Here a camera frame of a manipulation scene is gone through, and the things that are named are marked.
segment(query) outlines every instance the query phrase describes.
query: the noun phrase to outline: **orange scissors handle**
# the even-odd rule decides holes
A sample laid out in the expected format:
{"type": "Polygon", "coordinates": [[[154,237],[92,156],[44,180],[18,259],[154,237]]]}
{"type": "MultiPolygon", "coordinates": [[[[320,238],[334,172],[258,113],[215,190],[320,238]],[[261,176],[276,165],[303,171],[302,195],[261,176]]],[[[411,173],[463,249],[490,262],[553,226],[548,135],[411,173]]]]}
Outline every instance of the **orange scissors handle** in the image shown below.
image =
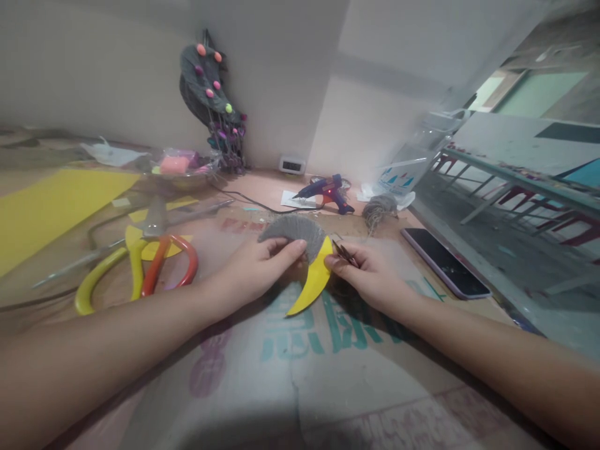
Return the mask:
{"type": "Polygon", "coordinates": [[[158,275],[161,271],[161,267],[163,266],[164,255],[167,252],[171,241],[180,249],[185,250],[187,257],[189,258],[187,272],[175,287],[178,288],[179,286],[185,286],[194,281],[194,277],[198,271],[198,254],[196,253],[196,249],[181,236],[177,236],[175,234],[164,234],[159,238],[158,250],[156,251],[156,255],[152,260],[152,264],[146,273],[146,277],[144,278],[142,297],[148,297],[154,294],[156,281],[158,280],[158,275]]]}

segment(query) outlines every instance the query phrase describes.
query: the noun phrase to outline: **ball of twine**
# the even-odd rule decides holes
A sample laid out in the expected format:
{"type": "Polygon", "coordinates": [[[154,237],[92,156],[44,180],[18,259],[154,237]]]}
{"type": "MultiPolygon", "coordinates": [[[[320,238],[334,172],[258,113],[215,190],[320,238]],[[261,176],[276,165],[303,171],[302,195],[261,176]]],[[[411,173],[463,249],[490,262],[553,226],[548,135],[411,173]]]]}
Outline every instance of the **ball of twine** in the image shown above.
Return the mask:
{"type": "Polygon", "coordinates": [[[397,217],[396,199],[388,194],[374,196],[362,210],[364,222],[369,229],[369,237],[386,216],[397,217]]]}

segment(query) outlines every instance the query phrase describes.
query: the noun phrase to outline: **small scissors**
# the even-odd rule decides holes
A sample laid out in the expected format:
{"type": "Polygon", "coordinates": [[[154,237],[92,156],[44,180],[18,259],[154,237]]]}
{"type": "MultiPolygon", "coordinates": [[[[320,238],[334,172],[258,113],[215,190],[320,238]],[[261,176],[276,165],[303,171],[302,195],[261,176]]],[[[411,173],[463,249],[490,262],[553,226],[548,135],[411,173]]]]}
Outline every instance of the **small scissors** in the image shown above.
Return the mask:
{"type": "Polygon", "coordinates": [[[137,300],[140,297],[147,297],[154,294],[154,288],[158,279],[159,272],[163,265],[163,259],[171,242],[187,253],[189,258],[189,267],[185,276],[175,286],[183,286],[192,283],[196,272],[198,271],[198,254],[196,249],[187,242],[183,237],[175,234],[166,234],[168,227],[167,223],[167,208],[164,199],[156,196],[150,202],[148,214],[143,225],[143,235],[140,240],[135,242],[130,250],[122,247],[114,251],[106,259],[100,262],[83,280],[77,294],[75,295],[75,308],[77,312],[85,316],[95,312],[91,304],[91,296],[94,287],[98,280],[106,274],[116,263],[118,263],[127,253],[131,262],[131,272],[133,275],[133,290],[131,293],[131,301],[137,300]],[[150,241],[159,241],[159,247],[156,255],[152,260],[152,264],[148,269],[146,277],[144,277],[144,268],[142,266],[142,250],[149,244],[150,241]]]}
{"type": "Polygon", "coordinates": [[[342,244],[338,245],[338,243],[336,241],[334,241],[333,239],[331,240],[331,242],[333,243],[333,246],[336,248],[337,255],[340,258],[345,259],[347,262],[352,264],[355,268],[360,269],[360,267],[358,266],[358,263],[354,259],[354,256],[352,256],[350,254],[350,252],[348,250],[346,250],[346,248],[342,244]]]}

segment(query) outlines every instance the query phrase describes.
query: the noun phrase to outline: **hot glue gun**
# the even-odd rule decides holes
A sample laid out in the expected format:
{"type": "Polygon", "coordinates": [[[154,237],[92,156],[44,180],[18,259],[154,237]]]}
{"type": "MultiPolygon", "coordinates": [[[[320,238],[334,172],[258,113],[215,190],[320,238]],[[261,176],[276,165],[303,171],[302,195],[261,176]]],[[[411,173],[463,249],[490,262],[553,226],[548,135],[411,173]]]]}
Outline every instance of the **hot glue gun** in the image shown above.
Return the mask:
{"type": "Polygon", "coordinates": [[[298,192],[292,198],[310,198],[315,195],[323,196],[323,204],[335,202],[339,214],[353,213],[354,208],[350,206],[338,189],[342,187],[342,177],[336,174],[331,178],[316,181],[298,192]]]}

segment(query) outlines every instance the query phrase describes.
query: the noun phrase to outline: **smartphone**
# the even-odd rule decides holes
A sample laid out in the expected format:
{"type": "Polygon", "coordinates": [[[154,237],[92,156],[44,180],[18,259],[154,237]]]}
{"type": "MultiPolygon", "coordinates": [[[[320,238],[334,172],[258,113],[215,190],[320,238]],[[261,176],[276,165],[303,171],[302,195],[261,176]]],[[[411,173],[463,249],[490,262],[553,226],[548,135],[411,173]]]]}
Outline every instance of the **smartphone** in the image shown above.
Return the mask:
{"type": "Polygon", "coordinates": [[[404,228],[400,233],[458,298],[476,299],[492,294],[426,229],[404,228]]]}

